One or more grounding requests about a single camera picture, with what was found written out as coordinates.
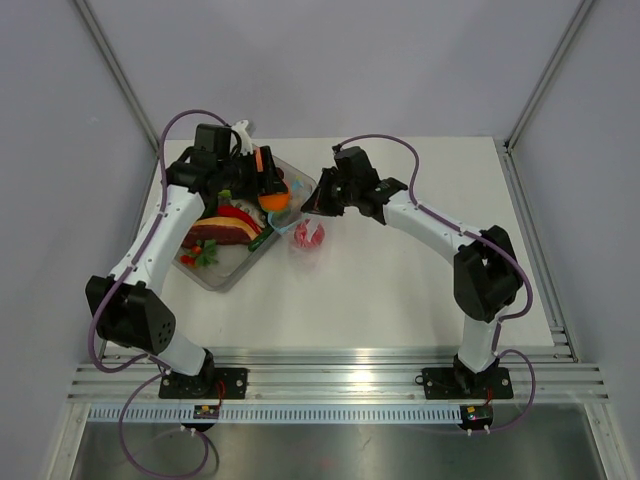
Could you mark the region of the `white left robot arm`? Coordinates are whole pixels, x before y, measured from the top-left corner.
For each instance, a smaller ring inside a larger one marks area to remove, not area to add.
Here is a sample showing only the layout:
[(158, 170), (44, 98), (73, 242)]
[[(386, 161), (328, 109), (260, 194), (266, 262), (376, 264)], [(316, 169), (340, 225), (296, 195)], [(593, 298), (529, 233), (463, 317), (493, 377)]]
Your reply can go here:
[(141, 358), (182, 374), (181, 386), (203, 398), (216, 385), (213, 356), (178, 330), (160, 298), (166, 275), (189, 230), (221, 191), (254, 199), (266, 212), (284, 210), (290, 193), (270, 149), (253, 144), (247, 120), (199, 125), (193, 146), (159, 168), (159, 205), (111, 272), (86, 285), (92, 314), (88, 351), (98, 370), (112, 374), (114, 368), (96, 353), (96, 339), (136, 349)]

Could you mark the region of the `clear zip top bag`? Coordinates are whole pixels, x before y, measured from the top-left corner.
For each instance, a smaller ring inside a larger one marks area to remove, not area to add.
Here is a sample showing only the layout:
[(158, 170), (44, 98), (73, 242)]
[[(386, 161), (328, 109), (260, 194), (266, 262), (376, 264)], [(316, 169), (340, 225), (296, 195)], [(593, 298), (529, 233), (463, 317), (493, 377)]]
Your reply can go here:
[(289, 265), (300, 272), (310, 272), (319, 265), (326, 237), (321, 219), (301, 210), (314, 188), (314, 182), (296, 178), (290, 183), (287, 207), (268, 214), (268, 223), (286, 244)]

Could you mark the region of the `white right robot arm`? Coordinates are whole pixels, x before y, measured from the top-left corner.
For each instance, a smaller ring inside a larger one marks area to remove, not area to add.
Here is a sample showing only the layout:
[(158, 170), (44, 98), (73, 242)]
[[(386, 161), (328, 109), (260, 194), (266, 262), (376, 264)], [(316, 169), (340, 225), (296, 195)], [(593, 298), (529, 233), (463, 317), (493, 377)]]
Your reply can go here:
[(362, 216), (415, 238), (451, 265), (454, 300), (465, 315), (453, 380), (463, 395), (478, 395), (488, 386), (487, 370), (497, 361), (502, 315), (525, 284), (508, 233), (499, 226), (470, 229), (420, 205), (406, 184), (380, 178), (358, 146), (337, 149), (334, 162), (322, 171), (301, 211), (338, 217), (355, 207)]

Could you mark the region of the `red apple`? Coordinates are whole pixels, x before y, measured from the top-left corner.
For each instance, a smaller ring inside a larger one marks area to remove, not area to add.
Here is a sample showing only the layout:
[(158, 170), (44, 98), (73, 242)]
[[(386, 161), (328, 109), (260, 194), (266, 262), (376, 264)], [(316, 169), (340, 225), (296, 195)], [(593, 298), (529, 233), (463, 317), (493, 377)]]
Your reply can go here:
[(320, 221), (305, 219), (294, 229), (293, 244), (300, 249), (313, 250), (322, 245), (325, 235), (324, 226)]

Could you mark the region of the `orange fruit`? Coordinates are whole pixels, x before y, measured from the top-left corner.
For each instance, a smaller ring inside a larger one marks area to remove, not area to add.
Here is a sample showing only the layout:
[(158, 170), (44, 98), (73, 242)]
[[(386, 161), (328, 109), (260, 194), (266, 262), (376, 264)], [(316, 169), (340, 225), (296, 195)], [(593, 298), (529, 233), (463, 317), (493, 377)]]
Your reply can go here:
[(279, 212), (287, 208), (290, 201), (290, 193), (273, 193), (258, 196), (258, 203), (266, 212)]

